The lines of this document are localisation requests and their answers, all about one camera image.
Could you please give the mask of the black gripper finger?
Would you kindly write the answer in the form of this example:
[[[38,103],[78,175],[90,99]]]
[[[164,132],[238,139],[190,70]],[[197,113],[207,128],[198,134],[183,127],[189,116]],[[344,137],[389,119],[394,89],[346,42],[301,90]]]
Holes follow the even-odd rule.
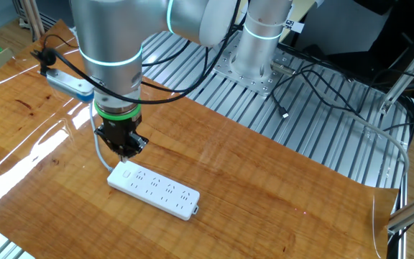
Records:
[[[148,142],[149,140],[146,137],[138,135],[136,132],[130,132],[124,142],[121,161],[127,161],[135,155],[140,154]]]
[[[111,151],[118,155],[120,161],[124,160],[124,156],[122,155],[123,149],[121,148],[122,140],[121,137],[116,136],[114,129],[107,127],[105,124],[101,124],[94,130],[94,133],[104,141]]]

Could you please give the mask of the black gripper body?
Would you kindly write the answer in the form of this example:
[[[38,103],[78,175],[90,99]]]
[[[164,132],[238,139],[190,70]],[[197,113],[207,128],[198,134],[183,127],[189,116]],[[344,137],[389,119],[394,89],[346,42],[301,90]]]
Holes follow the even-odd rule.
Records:
[[[103,117],[103,124],[100,126],[100,137],[114,145],[130,145],[135,140],[131,136],[136,132],[138,125],[142,122],[141,117],[124,120],[106,119]]]

